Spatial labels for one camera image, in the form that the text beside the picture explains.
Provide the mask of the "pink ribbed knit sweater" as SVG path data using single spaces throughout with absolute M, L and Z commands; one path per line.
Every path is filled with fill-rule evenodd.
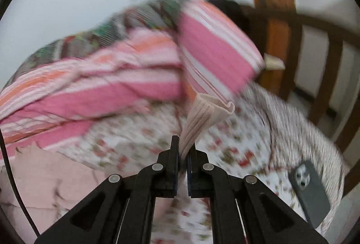
M 15 221 L 28 212 L 40 230 L 73 208 L 107 176 L 136 174 L 168 148 L 172 135 L 180 138 L 185 158 L 200 134 L 233 114 L 235 105 L 200 94 L 186 117 L 172 103 L 158 104 L 145 113 L 102 118 L 79 139 L 69 138 L 60 149 L 29 142 L 15 149 L 10 162 L 22 203 L 12 189 L 1 186 L 1 204 Z

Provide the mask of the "black smartphone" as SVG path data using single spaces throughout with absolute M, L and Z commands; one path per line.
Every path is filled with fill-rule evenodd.
M 307 222 L 318 228 L 331 209 L 322 184 L 310 160 L 302 161 L 289 172 L 289 181 L 300 202 Z

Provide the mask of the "white floral bed sheet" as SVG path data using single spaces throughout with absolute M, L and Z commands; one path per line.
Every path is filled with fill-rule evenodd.
M 250 84 L 234 104 L 232 116 L 201 134 L 197 149 L 232 176 L 258 177 L 299 215 L 303 210 L 288 174 L 302 161 L 311 161 L 331 206 L 317 228 L 325 234 L 344 189 L 339 150 L 298 109 L 256 84 Z M 158 153 L 169 148 L 171 137 L 179 134 L 184 124 L 177 105 L 154 104 L 145 114 L 98 120 L 60 152 L 106 173 L 129 176 L 155 163 Z

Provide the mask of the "pink orange striped quilt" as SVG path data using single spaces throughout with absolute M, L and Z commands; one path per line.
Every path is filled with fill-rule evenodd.
M 97 119 L 144 112 L 156 101 L 192 102 L 197 93 L 228 102 L 263 69 L 253 41 L 206 0 L 188 0 L 176 32 L 130 30 L 84 58 L 42 65 L 1 91 L 6 151 L 39 142 L 54 148 Z

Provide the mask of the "black garment on footboard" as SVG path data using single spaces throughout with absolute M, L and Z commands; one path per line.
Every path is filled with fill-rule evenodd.
M 236 24 L 251 40 L 251 23 L 244 14 L 240 5 L 234 0 L 206 0 L 222 11 L 232 22 Z

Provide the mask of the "dark floral patchwork blanket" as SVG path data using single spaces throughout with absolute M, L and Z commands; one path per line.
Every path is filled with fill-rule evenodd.
M 146 0 L 114 13 L 100 25 L 55 40 L 31 54 L 11 76 L 5 87 L 32 70 L 66 58 L 84 58 L 128 38 L 130 30 L 148 28 L 165 32 L 178 29 L 181 8 L 188 0 Z

